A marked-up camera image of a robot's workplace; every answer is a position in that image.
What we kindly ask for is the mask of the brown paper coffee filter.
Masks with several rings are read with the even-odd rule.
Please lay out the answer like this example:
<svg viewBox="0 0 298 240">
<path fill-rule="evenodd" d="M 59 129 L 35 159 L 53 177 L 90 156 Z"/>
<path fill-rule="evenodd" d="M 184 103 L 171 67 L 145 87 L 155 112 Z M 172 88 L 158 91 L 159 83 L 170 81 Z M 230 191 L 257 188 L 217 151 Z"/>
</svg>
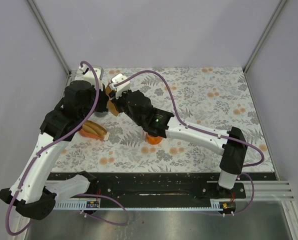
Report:
<svg viewBox="0 0 298 240">
<path fill-rule="evenodd" d="M 116 91 L 111 89 L 110 86 L 108 85 L 105 88 L 105 93 L 109 98 L 106 107 L 108 108 L 108 111 L 110 113 L 112 113 L 115 117 L 117 117 L 120 113 L 118 112 L 118 110 L 116 109 L 116 106 L 112 102 L 112 100 L 116 99 Z"/>
</svg>

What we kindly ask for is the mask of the paper filter holder box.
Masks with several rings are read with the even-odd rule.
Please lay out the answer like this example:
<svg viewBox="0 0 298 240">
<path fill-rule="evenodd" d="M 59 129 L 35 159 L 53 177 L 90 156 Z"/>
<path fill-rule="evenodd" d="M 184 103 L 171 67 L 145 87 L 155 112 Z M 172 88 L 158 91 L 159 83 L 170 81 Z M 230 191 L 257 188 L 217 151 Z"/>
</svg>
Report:
<svg viewBox="0 0 298 240">
<path fill-rule="evenodd" d="M 110 133 L 100 124 L 87 120 L 79 131 L 82 137 L 107 141 Z"/>
</svg>

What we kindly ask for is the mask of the orange glass carafe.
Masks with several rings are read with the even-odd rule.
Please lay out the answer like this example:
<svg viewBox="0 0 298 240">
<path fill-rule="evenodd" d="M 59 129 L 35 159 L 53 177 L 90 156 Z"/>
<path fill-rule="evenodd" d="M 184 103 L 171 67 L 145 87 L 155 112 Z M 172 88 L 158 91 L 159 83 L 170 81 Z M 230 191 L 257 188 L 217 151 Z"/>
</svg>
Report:
<svg viewBox="0 0 298 240">
<path fill-rule="evenodd" d="M 150 145 L 158 145 L 162 141 L 161 136 L 151 136 L 149 134 L 145 135 L 146 142 Z"/>
</svg>

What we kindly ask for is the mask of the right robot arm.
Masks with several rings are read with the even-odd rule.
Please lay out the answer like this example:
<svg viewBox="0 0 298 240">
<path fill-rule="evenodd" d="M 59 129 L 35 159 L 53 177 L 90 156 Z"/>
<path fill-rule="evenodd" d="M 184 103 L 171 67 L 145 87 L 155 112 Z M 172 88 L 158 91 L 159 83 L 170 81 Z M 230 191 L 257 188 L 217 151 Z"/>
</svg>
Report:
<svg viewBox="0 0 298 240">
<path fill-rule="evenodd" d="M 182 122 L 175 114 L 153 107 L 151 100 L 139 90 L 127 90 L 119 97 L 109 93 L 109 100 L 118 113 L 125 113 L 148 135 L 186 141 L 221 156 L 217 194 L 228 198 L 234 193 L 234 184 L 242 173 L 248 149 L 241 129 L 199 128 L 195 124 Z"/>
</svg>

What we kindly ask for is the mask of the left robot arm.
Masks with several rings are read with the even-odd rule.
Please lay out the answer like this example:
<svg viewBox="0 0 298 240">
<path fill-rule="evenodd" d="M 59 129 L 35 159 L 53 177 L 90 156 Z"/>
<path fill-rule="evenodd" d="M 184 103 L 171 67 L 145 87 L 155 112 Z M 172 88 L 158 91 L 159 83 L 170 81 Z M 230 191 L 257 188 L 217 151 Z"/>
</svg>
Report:
<svg viewBox="0 0 298 240">
<path fill-rule="evenodd" d="M 42 220 L 57 203 L 79 194 L 87 198 L 95 196 L 98 191 L 96 179 L 86 171 L 53 186 L 47 187 L 45 183 L 60 154 L 82 129 L 82 121 L 94 112 L 104 112 L 107 101 L 102 83 L 71 82 L 55 108 L 46 114 L 25 169 L 10 188 L 0 190 L 0 199 L 14 206 L 21 216 Z"/>
</svg>

